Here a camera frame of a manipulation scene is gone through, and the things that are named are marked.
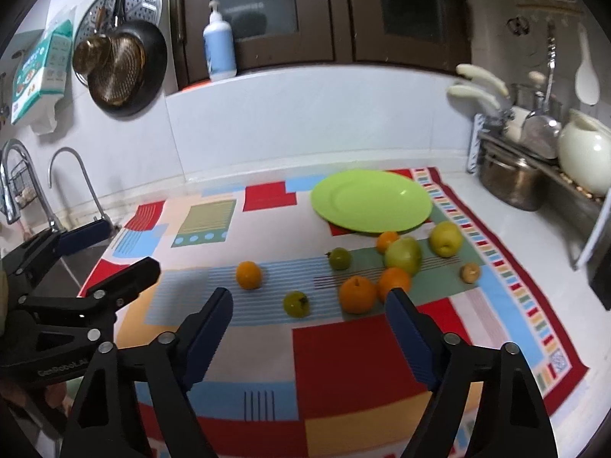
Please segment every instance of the blue soap bottle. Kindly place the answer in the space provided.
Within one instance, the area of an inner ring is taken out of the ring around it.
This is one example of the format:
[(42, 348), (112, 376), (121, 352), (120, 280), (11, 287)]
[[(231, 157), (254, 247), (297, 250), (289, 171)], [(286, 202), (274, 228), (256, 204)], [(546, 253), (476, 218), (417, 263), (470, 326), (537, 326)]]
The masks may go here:
[(229, 79), (237, 73), (233, 33), (219, 12), (218, 0), (210, 2), (210, 23), (204, 29), (204, 51), (211, 81)]

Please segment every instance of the colorful tablecloth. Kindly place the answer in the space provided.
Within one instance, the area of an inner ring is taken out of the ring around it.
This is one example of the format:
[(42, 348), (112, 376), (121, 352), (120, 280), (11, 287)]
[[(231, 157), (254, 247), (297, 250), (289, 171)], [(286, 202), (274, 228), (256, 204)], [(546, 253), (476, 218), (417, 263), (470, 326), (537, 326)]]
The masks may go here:
[[(435, 203), (410, 232), (423, 250), (409, 293), (419, 310), (445, 332), (472, 344), (522, 349), (549, 413), (567, 398), (587, 369), (533, 280), (499, 239), (444, 185), (434, 168), (397, 170), (424, 187)], [(364, 316), (344, 314), (337, 287), (351, 275), (376, 281), (383, 271), (375, 236), (322, 220), (310, 191), (322, 176), (249, 187), (226, 187), (140, 206), (86, 286), (145, 256), (161, 264), (160, 281), (126, 312), (119, 347), (146, 344), (176, 330), (218, 286), (233, 293), (234, 314), (203, 382), (189, 399), (216, 453), (236, 457), (399, 456), (427, 405), (377, 305)], [(430, 230), (454, 221), (465, 237), (448, 260), (434, 255)], [(325, 252), (352, 252), (350, 268), (333, 272)], [(263, 286), (244, 291), (237, 263), (263, 269)], [(458, 278), (476, 262), (476, 284)], [(301, 290), (311, 315), (292, 319), (282, 298)], [(167, 456), (146, 384), (137, 385), (147, 433)], [(473, 384), (451, 456), (464, 453), (481, 385)]]

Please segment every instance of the chrome faucet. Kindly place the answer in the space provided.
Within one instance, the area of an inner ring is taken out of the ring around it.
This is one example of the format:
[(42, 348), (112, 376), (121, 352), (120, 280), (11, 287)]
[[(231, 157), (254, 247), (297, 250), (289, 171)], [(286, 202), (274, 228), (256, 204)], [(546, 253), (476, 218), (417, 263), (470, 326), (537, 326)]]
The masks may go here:
[(49, 227), (52, 231), (63, 232), (65, 227), (59, 221), (59, 218), (51, 210), (51, 206), (45, 196), (45, 192), (42, 191), (40, 181), (36, 175), (34, 164), (32, 163), (32, 157), (27, 152), (26, 147), (19, 139), (9, 139), (4, 146), (2, 146), (2, 159), (0, 160), (0, 182), (2, 184), (2, 197), (4, 199), (4, 206), (6, 208), (6, 221), (8, 224), (15, 223), (21, 217), (21, 211), (19, 205), (15, 201), (15, 197), (10, 192), (10, 177), (8, 176), (8, 155), (11, 151), (15, 150), (25, 160), (27, 169), (32, 177), (32, 184), (34, 190), (39, 197), (40, 205), (42, 206), (47, 220), (49, 221)]
[(53, 169), (53, 162), (55, 160), (55, 157), (59, 155), (60, 153), (62, 153), (62, 151), (72, 153), (76, 157), (78, 164), (81, 166), (82, 175), (83, 177), (85, 177), (85, 182), (87, 183), (89, 192), (91, 193), (91, 196), (94, 199), (95, 205), (98, 207), (98, 211), (100, 212), (100, 215), (102, 215), (102, 218), (111, 225), (111, 229), (114, 228), (111, 218), (106, 214), (106, 212), (102, 208), (102, 205), (100, 205), (100, 201), (98, 200), (98, 197), (94, 191), (94, 187), (91, 185), (91, 180), (89, 180), (89, 175), (87, 174), (87, 170), (85, 169), (85, 164), (83, 163), (81, 156), (78, 154), (78, 152), (74, 148), (70, 148), (69, 146), (63, 146), (63, 148), (58, 149), (51, 157), (51, 161), (49, 162), (49, 169), (47, 171), (49, 189), (53, 187), (53, 182), (51, 180), (51, 170)]

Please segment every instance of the green plate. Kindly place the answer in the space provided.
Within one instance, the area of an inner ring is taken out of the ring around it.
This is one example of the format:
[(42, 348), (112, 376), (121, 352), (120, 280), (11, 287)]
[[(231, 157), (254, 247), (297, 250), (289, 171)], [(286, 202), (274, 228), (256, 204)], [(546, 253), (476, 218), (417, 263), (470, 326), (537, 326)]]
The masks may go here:
[(420, 184), (377, 170), (348, 170), (329, 176), (314, 187), (311, 199), (318, 215), (357, 232), (413, 229), (433, 209)]

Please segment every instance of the small orange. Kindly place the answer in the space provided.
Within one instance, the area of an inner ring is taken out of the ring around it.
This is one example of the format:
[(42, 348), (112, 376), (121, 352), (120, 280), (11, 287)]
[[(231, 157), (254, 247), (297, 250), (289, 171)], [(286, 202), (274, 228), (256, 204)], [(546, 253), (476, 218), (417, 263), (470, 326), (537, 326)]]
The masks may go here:
[(254, 262), (242, 262), (235, 269), (235, 280), (244, 289), (257, 289), (261, 279), (261, 269)]
[(412, 278), (405, 270), (398, 267), (390, 267), (384, 270), (378, 280), (378, 299), (384, 303), (391, 289), (400, 287), (405, 292), (408, 292), (412, 287)]
[(376, 241), (376, 249), (378, 253), (381, 253), (382, 255), (386, 253), (388, 247), (397, 239), (399, 239), (399, 234), (397, 234), (395, 231), (382, 232)]
[(341, 285), (339, 298), (346, 313), (367, 313), (376, 303), (376, 286), (368, 278), (355, 275)]

